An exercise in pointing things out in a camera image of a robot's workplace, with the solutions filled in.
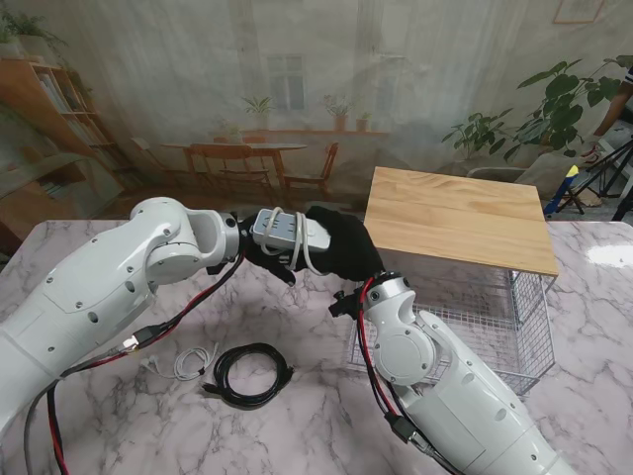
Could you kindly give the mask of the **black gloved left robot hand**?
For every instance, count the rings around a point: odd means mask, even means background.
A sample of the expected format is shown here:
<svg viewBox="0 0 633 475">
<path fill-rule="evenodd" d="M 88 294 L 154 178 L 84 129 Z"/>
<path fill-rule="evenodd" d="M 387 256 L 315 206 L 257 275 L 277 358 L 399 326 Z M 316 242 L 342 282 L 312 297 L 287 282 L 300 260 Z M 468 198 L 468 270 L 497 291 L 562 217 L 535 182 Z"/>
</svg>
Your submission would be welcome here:
<svg viewBox="0 0 633 475">
<path fill-rule="evenodd" d="M 288 286 L 294 286 L 296 284 L 294 273 L 280 262 L 278 256 L 266 254 L 262 251 L 261 246 L 254 242 L 250 229 L 255 223 L 256 217 L 257 215 L 253 214 L 239 224 L 240 252 L 253 265 L 269 271 Z"/>
</svg>

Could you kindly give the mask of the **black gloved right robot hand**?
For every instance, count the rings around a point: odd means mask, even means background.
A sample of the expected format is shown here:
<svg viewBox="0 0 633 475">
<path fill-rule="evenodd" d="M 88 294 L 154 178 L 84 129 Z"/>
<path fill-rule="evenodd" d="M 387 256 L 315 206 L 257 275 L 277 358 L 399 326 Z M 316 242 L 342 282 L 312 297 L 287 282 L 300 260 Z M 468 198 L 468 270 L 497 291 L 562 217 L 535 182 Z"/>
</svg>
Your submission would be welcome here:
<svg viewBox="0 0 633 475">
<path fill-rule="evenodd" d="M 310 207 L 307 218 L 319 223 L 330 236 L 325 252 L 309 253 L 318 272 L 363 282 L 385 270 L 377 248 L 358 218 L 321 206 Z"/>
</svg>

